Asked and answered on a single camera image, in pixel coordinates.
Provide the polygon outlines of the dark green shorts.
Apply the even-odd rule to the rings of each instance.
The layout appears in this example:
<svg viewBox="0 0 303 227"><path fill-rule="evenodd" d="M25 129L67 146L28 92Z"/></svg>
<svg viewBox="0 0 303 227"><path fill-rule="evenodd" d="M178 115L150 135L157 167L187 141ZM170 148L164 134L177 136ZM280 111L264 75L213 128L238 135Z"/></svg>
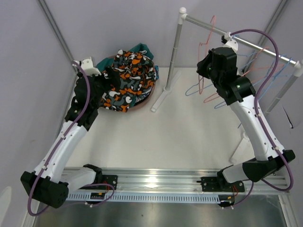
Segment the dark green shorts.
<svg viewBox="0 0 303 227"><path fill-rule="evenodd" d="M143 43L139 43L136 46L134 46L133 48L131 48L129 51L131 52L140 52L143 55L147 56L148 58L150 58L151 60L154 59L154 55L152 54L152 52L150 51L150 49L148 48L148 46L146 44ZM105 70L106 67L109 67L113 64L115 55L109 56L104 58L102 61L100 61L97 65L96 68L102 72Z"/></svg>

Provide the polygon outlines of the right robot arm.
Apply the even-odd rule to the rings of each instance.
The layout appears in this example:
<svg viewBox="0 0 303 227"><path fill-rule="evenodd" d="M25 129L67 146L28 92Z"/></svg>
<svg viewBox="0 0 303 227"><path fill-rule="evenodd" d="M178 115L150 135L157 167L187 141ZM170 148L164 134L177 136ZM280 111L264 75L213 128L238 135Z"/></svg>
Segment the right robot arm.
<svg viewBox="0 0 303 227"><path fill-rule="evenodd" d="M220 170L216 185L226 191L238 181L263 181L277 191L286 192L294 184L289 162L295 159L295 154L285 149L275 137L259 107L254 86L247 77L237 73L236 63L237 54L232 48L218 47L209 50L197 64L197 73L211 80L218 95L240 120L254 151L253 159ZM278 188L265 180L283 167L290 178L287 188Z"/></svg>

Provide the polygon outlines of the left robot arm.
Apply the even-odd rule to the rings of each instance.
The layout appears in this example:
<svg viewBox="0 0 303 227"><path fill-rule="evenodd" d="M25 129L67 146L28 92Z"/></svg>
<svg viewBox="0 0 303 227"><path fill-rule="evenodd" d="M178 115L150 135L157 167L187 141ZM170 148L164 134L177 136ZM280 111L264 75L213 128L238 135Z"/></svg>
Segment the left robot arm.
<svg viewBox="0 0 303 227"><path fill-rule="evenodd" d="M32 200L59 208L78 189L116 190L117 180L107 181L102 169L94 165L86 164L71 175L62 176L74 149L96 119L102 96L103 79L98 69L79 66L77 75L75 96L61 132L39 165L32 172L25 171L20 178L28 194L27 211L31 216L35 216Z"/></svg>

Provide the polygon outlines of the blue wire hanger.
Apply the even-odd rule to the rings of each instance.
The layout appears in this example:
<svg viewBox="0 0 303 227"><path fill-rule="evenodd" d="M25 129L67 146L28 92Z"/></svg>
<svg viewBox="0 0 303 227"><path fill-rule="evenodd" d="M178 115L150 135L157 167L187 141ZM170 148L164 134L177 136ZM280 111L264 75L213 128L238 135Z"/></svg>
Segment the blue wire hanger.
<svg viewBox="0 0 303 227"><path fill-rule="evenodd" d="M206 83L206 81L200 82L199 84L196 83L192 86L190 86L186 91L185 91L185 96L191 96L193 94L199 93L200 90L202 89L207 89L209 87L211 87L212 84L211 83Z"/></svg>
<svg viewBox="0 0 303 227"><path fill-rule="evenodd" d="M244 73L244 72L248 71L250 68L252 68L254 61L257 59L259 54L260 54L260 52L252 52L250 54L237 54L238 57L245 57L248 59L246 64L242 65L241 72Z"/></svg>
<svg viewBox="0 0 303 227"><path fill-rule="evenodd" d="M259 100L265 95L265 93L270 89L271 85L275 82L275 80L282 76L282 77L288 77L288 75L281 75L281 73L286 69L286 67L290 64L290 61L292 60L292 58L290 58L290 60L286 61L286 63L283 64L278 64L273 75L270 77L269 79L269 85L265 85L262 89L261 89L261 94L260 97L258 98ZM267 73L264 75L261 75L260 77L253 79L251 82L253 84L254 87L256 87L256 85L262 85L264 83L264 81L269 77L272 69L274 68L274 64L275 61L272 62L272 64L270 65L270 68L267 69Z"/></svg>

